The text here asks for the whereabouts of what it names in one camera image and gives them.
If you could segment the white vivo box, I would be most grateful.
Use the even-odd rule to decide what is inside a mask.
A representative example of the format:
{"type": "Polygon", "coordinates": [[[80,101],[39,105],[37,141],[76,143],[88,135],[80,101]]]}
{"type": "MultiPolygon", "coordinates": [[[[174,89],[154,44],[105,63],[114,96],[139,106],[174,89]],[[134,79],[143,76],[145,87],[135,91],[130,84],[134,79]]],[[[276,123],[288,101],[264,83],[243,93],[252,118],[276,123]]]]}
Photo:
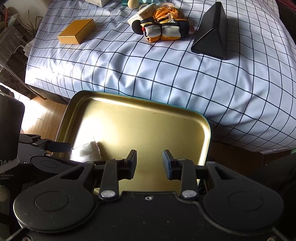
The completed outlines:
{"type": "Polygon", "coordinates": [[[100,8],[103,8],[107,6],[110,2],[112,2],[112,0],[85,0],[85,1],[95,6],[98,6],[100,8]]]}

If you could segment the orange navy plush toy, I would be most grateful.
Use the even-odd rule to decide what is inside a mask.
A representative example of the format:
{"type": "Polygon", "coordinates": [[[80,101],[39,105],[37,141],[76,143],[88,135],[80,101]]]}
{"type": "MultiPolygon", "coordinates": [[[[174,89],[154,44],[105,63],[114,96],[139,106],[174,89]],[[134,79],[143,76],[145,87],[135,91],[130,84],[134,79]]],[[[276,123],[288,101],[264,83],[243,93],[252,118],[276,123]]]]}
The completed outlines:
{"type": "Polygon", "coordinates": [[[150,18],[136,20],[130,26],[134,33],[143,35],[150,43],[184,39],[194,31],[184,14],[172,6],[162,6],[150,18]]]}

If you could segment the gold metal tray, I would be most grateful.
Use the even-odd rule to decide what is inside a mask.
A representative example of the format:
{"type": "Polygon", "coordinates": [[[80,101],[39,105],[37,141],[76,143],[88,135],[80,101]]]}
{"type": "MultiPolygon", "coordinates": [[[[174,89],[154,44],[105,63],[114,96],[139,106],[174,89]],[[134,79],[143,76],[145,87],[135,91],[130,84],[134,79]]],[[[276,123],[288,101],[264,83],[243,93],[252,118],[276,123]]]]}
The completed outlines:
{"type": "Polygon", "coordinates": [[[57,141],[73,148],[95,141],[104,160],[137,152],[132,180],[121,180],[120,191],[179,191],[167,179],[162,153],[203,165],[211,138],[208,121],[198,112],[139,98],[80,91],[70,100],[57,141]]]}

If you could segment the potted plant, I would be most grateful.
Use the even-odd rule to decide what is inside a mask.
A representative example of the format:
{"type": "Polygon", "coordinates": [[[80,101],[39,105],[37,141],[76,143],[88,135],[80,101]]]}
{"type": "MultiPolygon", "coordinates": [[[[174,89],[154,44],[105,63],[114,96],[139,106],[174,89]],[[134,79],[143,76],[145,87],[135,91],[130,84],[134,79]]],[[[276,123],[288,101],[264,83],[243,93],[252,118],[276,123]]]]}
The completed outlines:
{"type": "Polygon", "coordinates": [[[12,43],[13,38],[22,42],[15,47],[15,51],[22,47],[25,56],[29,57],[30,50],[35,41],[38,27],[43,20],[42,16],[36,16],[33,23],[30,19],[30,11],[28,11],[28,23],[23,23],[20,14],[11,15],[9,8],[3,8],[4,20],[1,21],[1,38],[8,38],[9,43],[12,43]]]}

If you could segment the black triangular prism box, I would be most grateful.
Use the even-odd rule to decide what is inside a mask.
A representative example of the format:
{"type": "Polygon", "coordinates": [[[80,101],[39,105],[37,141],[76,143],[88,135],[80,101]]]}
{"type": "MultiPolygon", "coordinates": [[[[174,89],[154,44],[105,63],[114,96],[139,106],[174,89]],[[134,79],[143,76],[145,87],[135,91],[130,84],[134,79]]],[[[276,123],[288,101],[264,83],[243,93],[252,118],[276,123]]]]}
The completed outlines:
{"type": "Polygon", "coordinates": [[[222,3],[218,1],[203,15],[191,51],[225,60],[227,30],[227,16],[222,3]]]}

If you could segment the teal bottle with cream cap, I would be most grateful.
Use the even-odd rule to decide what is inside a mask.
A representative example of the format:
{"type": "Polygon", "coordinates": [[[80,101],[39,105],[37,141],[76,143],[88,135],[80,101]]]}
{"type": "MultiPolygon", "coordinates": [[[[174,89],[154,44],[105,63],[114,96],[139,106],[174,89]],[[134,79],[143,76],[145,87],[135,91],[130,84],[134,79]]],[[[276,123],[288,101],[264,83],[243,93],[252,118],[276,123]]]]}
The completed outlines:
{"type": "Polygon", "coordinates": [[[129,7],[130,9],[136,9],[139,6],[139,0],[122,0],[121,4],[129,7]]]}

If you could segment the white checked bed cover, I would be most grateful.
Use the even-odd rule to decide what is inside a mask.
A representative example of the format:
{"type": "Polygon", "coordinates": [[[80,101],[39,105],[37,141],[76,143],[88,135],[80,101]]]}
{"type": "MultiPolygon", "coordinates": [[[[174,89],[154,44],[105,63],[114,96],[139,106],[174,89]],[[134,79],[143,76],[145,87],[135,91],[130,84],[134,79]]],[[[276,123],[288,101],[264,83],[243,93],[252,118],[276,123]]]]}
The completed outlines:
{"type": "Polygon", "coordinates": [[[120,1],[52,1],[36,34],[25,81],[71,98],[81,90],[139,97],[195,110],[218,141],[264,154],[295,148],[295,43],[275,1],[222,1],[225,60],[191,51],[193,36],[149,43],[132,31],[120,1]],[[93,19],[79,44],[58,35],[93,19]]]}

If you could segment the white tape roll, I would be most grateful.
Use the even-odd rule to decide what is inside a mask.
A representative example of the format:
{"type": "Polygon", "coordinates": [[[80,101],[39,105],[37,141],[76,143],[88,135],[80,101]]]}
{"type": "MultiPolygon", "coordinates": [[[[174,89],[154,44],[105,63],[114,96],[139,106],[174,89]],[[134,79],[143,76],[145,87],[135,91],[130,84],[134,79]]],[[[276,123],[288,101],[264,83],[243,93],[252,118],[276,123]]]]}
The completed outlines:
{"type": "Polygon", "coordinates": [[[127,20],[127,22],[131,25],[136,20],[145,20],[153,16],[154,12],[158,9],[158,6],[155,3],[149,4],[138,11],[135,15],[127,20]]]}

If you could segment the orange cardboard box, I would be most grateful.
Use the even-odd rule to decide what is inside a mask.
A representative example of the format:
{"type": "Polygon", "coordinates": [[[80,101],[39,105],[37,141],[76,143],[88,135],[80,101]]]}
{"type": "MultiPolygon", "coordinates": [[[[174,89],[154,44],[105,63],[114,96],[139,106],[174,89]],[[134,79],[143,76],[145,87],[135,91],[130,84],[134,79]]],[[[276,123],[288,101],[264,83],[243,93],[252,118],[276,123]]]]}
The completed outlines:
{"type": "Polygon", "coordinates": [[[95,29],[93,19],[74,20],[58,35],[61,44],[81,44],[95,29]]]}

